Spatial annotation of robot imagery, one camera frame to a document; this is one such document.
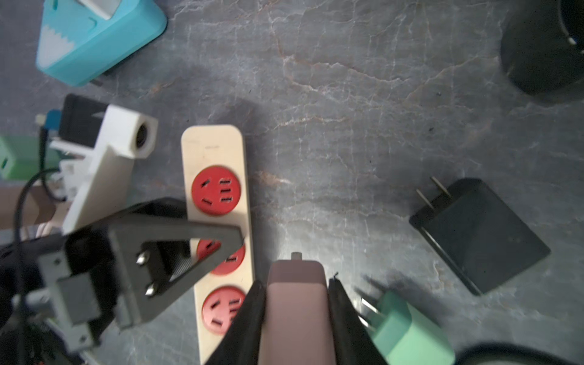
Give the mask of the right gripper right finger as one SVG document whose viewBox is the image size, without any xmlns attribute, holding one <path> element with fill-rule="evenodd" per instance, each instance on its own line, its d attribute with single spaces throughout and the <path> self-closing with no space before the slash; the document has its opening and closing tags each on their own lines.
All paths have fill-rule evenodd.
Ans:
<svg viewBox="0 0 584 365">
<path fill-rule="evenodd" d="M 328 306 L 337 364 L 386 365 L 336 277 L 328 281 Z"/>
</svg>

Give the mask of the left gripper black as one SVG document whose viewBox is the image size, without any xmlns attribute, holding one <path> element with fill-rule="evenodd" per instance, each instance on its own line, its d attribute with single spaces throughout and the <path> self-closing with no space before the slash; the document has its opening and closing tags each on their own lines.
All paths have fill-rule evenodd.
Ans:
<svg viewBox="0 0 584 365">
<path fill-rule="evenodd" d="M 12 243 L 1 248 L 1 323 L 18 321 L 18 360 L 47 345 L 74 357 L 100 345 L 114 313 L 121 329 L 152 321 L 243 243 L 237 226 L 188 221 L 174 198 Z"/>
</svg>

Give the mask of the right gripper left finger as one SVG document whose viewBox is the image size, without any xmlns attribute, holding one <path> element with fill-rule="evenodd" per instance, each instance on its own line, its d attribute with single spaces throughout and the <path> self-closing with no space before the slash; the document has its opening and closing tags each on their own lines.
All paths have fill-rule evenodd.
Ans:
<svg viewBox="0 0 584 365">
<path fill-rule="evenodd" d="M 266 309 L 266 287 L 254 281 L 234 323 L 205 365 L 257 365 Z"/>
</svg>

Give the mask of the green USB charger plug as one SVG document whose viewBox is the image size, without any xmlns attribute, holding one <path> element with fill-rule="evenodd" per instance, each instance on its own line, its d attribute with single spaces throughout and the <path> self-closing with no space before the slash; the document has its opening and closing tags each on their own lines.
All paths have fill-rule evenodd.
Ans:
<svg viewBox="0 0 584 365">
<path fill-rule="evenodd" d="M 359 319 L 388 364 L 454 364 L 455 351 L 444 331 L 393 291 L 379 299 L 360 298 Z"/>
</svg>

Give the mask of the pink USB charger plug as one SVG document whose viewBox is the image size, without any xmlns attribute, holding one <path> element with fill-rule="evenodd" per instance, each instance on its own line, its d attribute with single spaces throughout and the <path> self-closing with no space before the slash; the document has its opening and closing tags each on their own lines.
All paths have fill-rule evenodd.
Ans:
<svg viewBox="0 0 584 365">
<path fill-rule="evenodd" d="M 258 363 L 336 363 L 325 271 L 301 252 L 270 268 Z"/>
</svg>

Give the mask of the beige power strip red sockets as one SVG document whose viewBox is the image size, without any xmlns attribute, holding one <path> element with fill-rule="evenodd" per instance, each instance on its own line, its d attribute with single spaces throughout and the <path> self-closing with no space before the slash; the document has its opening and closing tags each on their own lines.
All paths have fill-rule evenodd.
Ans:
<svg viewBox="0 0 584 365">
<path fill-rule="evenodd" d="M 188 219 L 207 228 L 190 243 L 211 269 L 194 286 L 199 358 L 206 363 L 255 280 L 246 149 L 235 126 L 192 126 L 181 138 Z"/>
</svg>

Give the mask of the black USB charger plug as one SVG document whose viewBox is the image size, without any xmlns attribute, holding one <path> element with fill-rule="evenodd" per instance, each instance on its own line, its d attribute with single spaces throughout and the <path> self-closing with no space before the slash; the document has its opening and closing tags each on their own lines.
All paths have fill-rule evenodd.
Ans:
<svg viewBox="0 0 584 365">
<path fill-rule="evenodd" d="M 475 296 L 500 287 L 551 249 L 482 180 L 462 178 L 426 199 L 410 225 Z"/>
</svg>

